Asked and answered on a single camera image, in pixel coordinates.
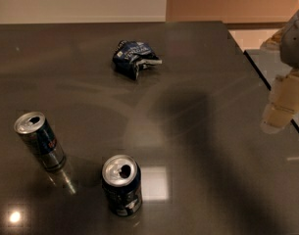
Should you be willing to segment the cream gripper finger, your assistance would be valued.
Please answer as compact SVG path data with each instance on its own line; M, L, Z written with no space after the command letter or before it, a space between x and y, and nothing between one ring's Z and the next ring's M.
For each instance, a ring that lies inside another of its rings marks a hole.
M276 134L283 130L299 112L299 69L274 79L263 115L261 128L265 133Z

